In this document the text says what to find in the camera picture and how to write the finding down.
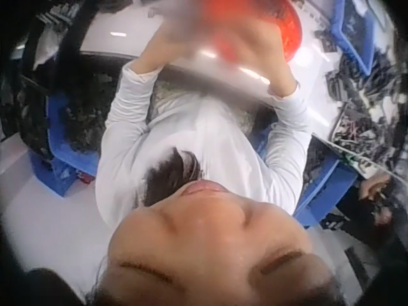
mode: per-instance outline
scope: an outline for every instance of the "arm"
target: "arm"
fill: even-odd
[[[186,46],[167,39],[164,23],[141,56],[123,67],[119,90],[112,102],[102,138],[96,177],[96,202],[104,221],[116,226],[135,201],[130,171],[138,143],[148,132],[146,116],[161,68],[184,53]]]
[[[307,105],[285,60],[281,31],[277,25],[250,18],[232,22],[228,37],[238,58],[270,81],[275,98],[271,105],[279,122],[266,147],[266,192],[270,202],[292,214],[302,190],[311,136]]]
[[[106,120],[96,176],[96,203],[103,220],[111,226],[122,219],[124,212],[119,204],[134,202],[128,198],[135,191],[132,190],[135,186],[130,185],[132,158],[129,155],[147,132],[150,96],[160,71],[138,75],[131,69],[136,61],[122,69],[119,90]]]
[[[307,104],[300,89],[271,103],[278,123],[268,136],[265,163],[270,169],[272,185],[270,201],[295,211],[303,186],[303,171],[307,160],[311,134]]]

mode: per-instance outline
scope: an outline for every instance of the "red object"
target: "red object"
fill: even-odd
[[[295,56],[302,43],[299,16],[288,0],[203,0],[205,20],[216,24],[229,18],[258,16],[280,27],[287,61]],[[233,47],[221,34],[214,36],[214,45],[222,58],[237,61]]]
[[[86,174],[82,171],[78,171],[78,178],[80,179],[81,182],[84,184],[89,185],[95,178],[92,175]]]

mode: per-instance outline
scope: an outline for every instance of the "black hair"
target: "black hair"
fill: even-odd
[[[147,172],[146,192],[142,197],[143,206],[150,207],[168,198],[187,183],[199,180],[202,176],[200,163],[192,152],[179,153],[173,148],[167,160]]]
[[[86,298],[86,306],[124,306],[103,289],[96,289]],[[287,306],[346,306],[339,283],[332,277],[323,286],[309,291],[306,296],[295,298]]]

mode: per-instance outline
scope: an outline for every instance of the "another person's hand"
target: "another person's hand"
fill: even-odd
[[[141,75],[187,55],[192,48],[192,43],[173,39],[175,37],[174,31],[174,25],[169,21],[164,21],[147,44],[145,50],[134,61],[131,69]]]
[[[284,57],[278,25],[260,19],[234,20],[225,34],[235,48],[238,60],[270,81],[270,90],[281,97],[296,90],[297,82]]]

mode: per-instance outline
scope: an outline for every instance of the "lip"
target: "lip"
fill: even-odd
[[[183,192],[181,193],[181,196],[187,196],[194,193],[199,193],[201,191],[227,193],[228,189],[226,189],[223,185],[212,182],[211,180],[198,180],[190,184],[186,189],[184,189]]]

